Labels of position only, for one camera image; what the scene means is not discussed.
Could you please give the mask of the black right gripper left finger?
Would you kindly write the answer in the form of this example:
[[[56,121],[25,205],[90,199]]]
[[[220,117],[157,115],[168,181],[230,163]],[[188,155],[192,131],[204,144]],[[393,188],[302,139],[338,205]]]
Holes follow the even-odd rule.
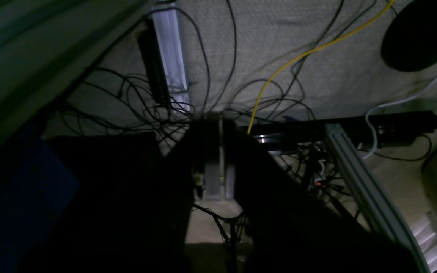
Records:
[[[186,136],[164,156],[153,133],[47,141],[79,188],[17,272],[191,273],[192,142]]]

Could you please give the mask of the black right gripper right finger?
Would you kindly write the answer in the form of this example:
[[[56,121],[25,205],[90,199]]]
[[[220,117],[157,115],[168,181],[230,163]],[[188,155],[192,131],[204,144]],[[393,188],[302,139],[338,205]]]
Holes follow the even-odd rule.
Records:
[[[418,273],[405,247],[310,196],[234,121],[224,121],[223,137],[234,165],[234,199],[248,216],[255,247],[248,269]]]

